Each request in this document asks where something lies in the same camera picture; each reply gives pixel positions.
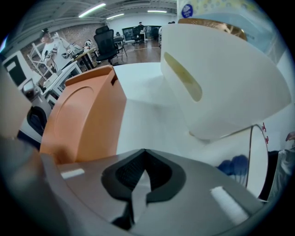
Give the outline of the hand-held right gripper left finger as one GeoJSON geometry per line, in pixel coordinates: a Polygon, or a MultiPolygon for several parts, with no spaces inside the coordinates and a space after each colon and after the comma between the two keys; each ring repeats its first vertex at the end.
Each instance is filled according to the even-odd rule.
{"type": "Polygon", "coordinates": [[[66,220],[65,236],[144,236],[145,229],[135,228],[130,199],[109,195],[101,179],[109,166],[144,150],[132,150],[104,159],[58,165],[48,154],[41,160],[61,215],[66,220]]]}

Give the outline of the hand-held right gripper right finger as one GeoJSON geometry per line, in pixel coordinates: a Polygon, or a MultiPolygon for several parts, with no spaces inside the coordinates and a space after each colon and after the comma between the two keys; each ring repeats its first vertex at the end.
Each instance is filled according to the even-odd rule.
{"type": "Polygon", "coordinates": [[[180,165],[186,174],[183,188],[169,201],[150,203],[131,228],[137,236],[213,236],[235,227],[211,190],[222,187],[248,214],[263,204],[245,187],[217,168],[196,160],[154,150],[180,165]]]}

